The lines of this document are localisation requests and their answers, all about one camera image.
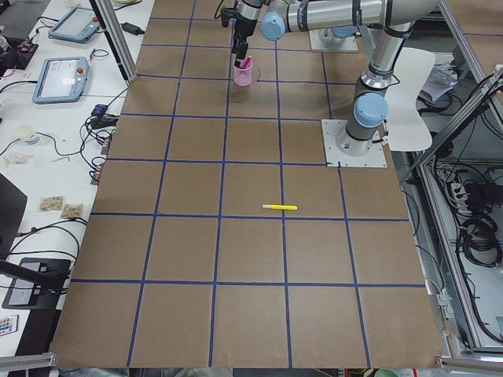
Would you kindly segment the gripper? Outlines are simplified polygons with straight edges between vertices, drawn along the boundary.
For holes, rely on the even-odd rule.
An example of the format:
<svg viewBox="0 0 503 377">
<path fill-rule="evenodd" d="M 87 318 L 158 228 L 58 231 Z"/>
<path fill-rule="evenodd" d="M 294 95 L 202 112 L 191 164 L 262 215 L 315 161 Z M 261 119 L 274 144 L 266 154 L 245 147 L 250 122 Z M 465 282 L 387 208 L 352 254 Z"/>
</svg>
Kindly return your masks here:
<svg viewBox="0 0 503 377">
<path fill-rule="evenodd" d="M 253 35 L 262 8 L 260 0 L 238 0 L 232 7 L 220 10 L 220 20 L 223 27 L 229 26 L 229 20 L 234 19 L 234 36 L 232 54 L 235 55 L 234 67 L 240 68 L 248 51 L 247 37 Z"/>
</svg>

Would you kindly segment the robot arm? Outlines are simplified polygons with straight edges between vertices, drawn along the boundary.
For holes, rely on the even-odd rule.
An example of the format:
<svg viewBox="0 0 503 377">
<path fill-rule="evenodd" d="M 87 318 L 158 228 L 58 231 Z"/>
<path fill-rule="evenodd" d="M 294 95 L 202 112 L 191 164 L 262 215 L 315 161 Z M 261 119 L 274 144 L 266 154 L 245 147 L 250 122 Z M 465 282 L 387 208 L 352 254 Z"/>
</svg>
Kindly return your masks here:
<svg viewBox="0 0 503 377">
<path fill-rule="evenodd" d="M 358 30 L 354 20 L 335 25 L 334 20 L 324 20 L 325 25 L 313 25 L 314 16 L 327 16 L 337 9 L 338 1 L 328 1 L 330 7 L 316 9 L 318 1 L 235 1 L 231 7 L 218 5 L 214 18 L 223 27 L 233 26 L 232 49 L 234 66 L 248 66 L 248 39 L 260 26 L 263 37 L 275 42 L 287 32 L 318 31 L 320 40 L 334 43 L 336 40 L 350 38 Z"/>
<path fill-rule="evenodd" d="M 306 32 L 310 47 L 323 52 L 353 53 L 355 32 L 375 24 L 380 36 L 366 68 L 355 83 L 347 124 L 337 134 L 339 149 L 362 156 L 387 126 L 391 150 L 422 151 L 432 139 L 416 110 L 416 98 L 435 58 L 405 47 L 413 25 L 438 6 L 437 1 L 268 1 L 263 36 L 277 41 L 290 32 Z"/>
</svg>

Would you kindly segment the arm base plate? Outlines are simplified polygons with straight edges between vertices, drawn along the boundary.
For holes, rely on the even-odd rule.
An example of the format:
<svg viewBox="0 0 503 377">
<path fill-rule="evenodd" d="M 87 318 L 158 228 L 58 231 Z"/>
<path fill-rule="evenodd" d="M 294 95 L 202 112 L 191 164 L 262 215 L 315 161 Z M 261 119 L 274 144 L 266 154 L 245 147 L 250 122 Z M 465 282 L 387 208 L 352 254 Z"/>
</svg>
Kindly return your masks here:
<svg viewBox="0 0 503 377">
<path fill-rule="evenodd" d="M 341 36 L 334 35 L 331 29 L 309 31 L 310 49 L 330 53 L 357 53 L 358 47 L 354 34 L 343 32 Z"/>
<path fill-rule="evenodd" d="M 346 133 L 347 120 L 323 119 L 322 137 L 328 167 L 387 168 L 379 132 L 368 141 L 356 141 Z"/>
</svg>

